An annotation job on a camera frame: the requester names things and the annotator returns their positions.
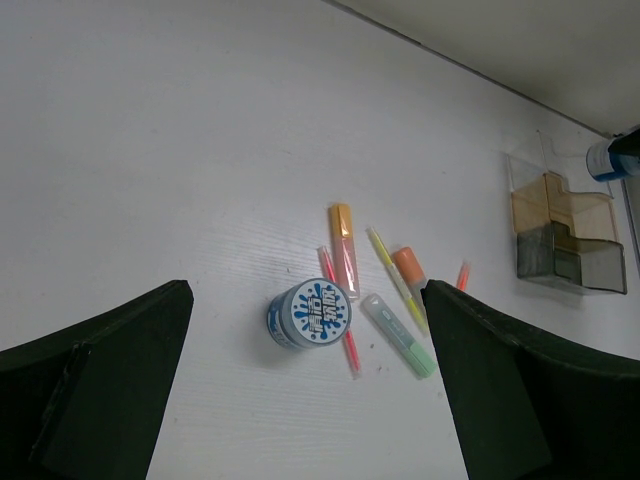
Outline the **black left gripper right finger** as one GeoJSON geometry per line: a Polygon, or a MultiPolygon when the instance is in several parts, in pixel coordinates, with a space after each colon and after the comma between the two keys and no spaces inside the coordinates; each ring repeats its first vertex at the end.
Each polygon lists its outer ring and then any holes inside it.
{"type": "Polygon", "coordinates": [[[638,361],[441,280],[421,294],[469,478],[638,478],[638,361]]]}

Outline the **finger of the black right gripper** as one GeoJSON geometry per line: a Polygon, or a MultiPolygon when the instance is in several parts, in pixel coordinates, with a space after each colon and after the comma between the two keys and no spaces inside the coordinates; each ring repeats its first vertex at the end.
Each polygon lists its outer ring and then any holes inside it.
{"type": "Polygon", "coordinates": [[[634,127],[614,136],[607,151],[617,155],[640,155],[640,128],[634,127]]]}

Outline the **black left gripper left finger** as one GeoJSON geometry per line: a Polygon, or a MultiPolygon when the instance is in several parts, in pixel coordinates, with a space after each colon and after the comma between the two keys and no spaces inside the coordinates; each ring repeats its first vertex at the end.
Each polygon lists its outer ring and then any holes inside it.
{"type": "Polygon", "coordinates": [[[145,478],[192,309],[172,280],[2,351],[2,478],[145,478]]]}

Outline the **blue round putty jar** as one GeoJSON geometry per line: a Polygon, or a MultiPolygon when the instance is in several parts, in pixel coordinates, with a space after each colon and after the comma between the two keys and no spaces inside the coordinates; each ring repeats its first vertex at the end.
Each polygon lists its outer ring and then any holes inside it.
{"type": "Polygon", "coordinates": [[[323,278],[306,280],[276,296],[266,315],[273,340],[293,350],[315,349],[340,342],[351,326],[347,294],[323,278]]]}

